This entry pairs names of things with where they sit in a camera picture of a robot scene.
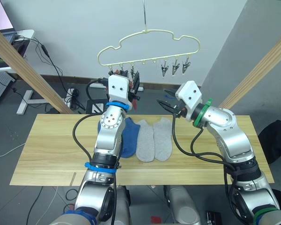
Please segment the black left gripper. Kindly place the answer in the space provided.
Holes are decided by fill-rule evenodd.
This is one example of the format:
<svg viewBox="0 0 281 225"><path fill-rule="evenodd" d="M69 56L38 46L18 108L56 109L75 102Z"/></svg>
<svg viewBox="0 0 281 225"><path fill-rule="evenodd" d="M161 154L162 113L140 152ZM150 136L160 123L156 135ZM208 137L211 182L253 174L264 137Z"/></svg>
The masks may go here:
<svg viewBox="0 0 281 225"><path fill-rule="evenodd" d="M128 78L128 70L119 70L118 75L123 76ZM137 94L138 89L140 86L140 74L139 71L137 71L133 76L133 87L129 87L128 90L128 100L133 101L133 100L140 100L140 96Z"/></svg>

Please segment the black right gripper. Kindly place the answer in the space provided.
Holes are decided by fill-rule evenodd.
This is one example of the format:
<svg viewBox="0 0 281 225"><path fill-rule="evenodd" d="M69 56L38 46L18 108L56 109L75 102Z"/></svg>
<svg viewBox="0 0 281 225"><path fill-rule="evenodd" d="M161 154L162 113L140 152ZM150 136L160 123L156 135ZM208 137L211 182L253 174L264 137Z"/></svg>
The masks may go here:
<svg viewBox="0 0 281 225"><path fill-rule="evenodd" d="M164 90L165 97L168 99L176 99L175 92L173 90ZM174 106L171 106L166 101L157 100L158 104L170 114L173 114L174 118L186 117L187 109L183 100L179 100Z"/></svg>

